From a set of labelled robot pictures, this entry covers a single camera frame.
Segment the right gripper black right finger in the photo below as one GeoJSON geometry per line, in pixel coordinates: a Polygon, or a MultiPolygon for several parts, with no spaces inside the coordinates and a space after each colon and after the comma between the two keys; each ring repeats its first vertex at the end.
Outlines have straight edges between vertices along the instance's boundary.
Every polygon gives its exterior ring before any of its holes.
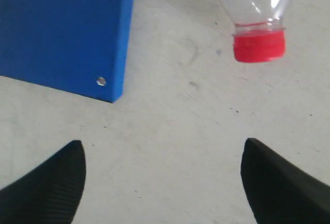
{"type": "Polygon", "coordinates": [[[329,185],[248,138],[240,169],[257,223],[329,223],[329,185]]]}

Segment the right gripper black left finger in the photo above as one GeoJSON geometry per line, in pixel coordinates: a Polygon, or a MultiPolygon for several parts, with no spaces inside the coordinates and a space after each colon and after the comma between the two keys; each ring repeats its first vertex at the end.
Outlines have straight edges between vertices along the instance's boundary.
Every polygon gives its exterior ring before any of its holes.
{"type": "Polygon", "coordinates": [[[71,141],[1,189],[1,223],[72,223],[85,181],[82,142],[71,141]]]}

